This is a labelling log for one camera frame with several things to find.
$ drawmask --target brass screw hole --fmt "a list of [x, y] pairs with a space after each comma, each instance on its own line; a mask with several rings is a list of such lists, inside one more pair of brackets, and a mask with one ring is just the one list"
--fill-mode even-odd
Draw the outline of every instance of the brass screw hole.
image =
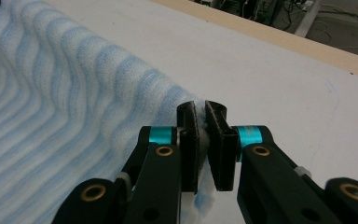
[[254, 152], [254, 154], [259, 155], [259, 156], [268, 156], [269, 155], [269, 149], [266, 147], [253, 147], [252, 151]]
[[80, 198], [85, 202], [94, 202], [102, 198], [106, 193], [106, 187], [101, 184], [90, 185], [81, 193]]
[[358, 186], [353, 184], [341, 184], [339, 189], [348, 197], [358, 201]]
[[156, 153], [159, 156], [171, 156], [173, 154], [173, 149], [170, 147], [158, 147]]

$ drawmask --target floor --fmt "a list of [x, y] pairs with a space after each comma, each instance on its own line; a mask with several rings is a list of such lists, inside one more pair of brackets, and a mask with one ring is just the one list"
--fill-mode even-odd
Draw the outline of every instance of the floor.
[[[358, 0], [322, 0], [320, 6], [306, 38], [358, 54], [358, 19], [347, 14], [336, 14], [345, 11], [358, 15]], [[305, 13], [307, 12], [294, 7], [290, 13], [292, 24], [286, 31], [294, 33]], [[289, 16], [283, 8], [273, 22], [273, 26], [284, 29], [288, 25]]]

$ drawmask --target equipment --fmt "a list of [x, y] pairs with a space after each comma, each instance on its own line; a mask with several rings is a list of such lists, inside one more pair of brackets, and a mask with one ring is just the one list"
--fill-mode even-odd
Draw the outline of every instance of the equipment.
[[[274, 143], [265, 126], [229, 126], [227, 109], [206, 101], [208, 160], [221, 191], [233, 190], [246, 223], [358, 223], [358, 181], [336, 178], [325, 190]], [[143, 127], [114, 183], [78, 185], [53, 223], [179, 223], [181, 192], [197, 193], [200, 132], [193, 102], [177, 107], [177, 127]]]

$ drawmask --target teal tape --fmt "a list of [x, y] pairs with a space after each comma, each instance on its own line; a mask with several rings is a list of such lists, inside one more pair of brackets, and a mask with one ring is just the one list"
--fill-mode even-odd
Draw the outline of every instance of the teal tape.
[[149, 143], [170, 144], [172, 141], [172, 127], [151, 127]]
[[262, 143], [263, 137], [257, 126], [237, 126], [241, 142], [241, 154], [238, 161], [242, 161], [243, 149], [254, 143]]

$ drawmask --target white table surface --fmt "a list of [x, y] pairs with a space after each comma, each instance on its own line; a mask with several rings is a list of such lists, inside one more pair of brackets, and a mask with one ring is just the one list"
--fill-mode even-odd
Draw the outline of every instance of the white table surface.
[[[149, 0], [47, 2], [225, 105], [230, 125], [267, 125], [321, 187], [333, 177], [358, 180], [358, 76]], [[243, 223], [236, 194], [215, 193], [204, 223]]]

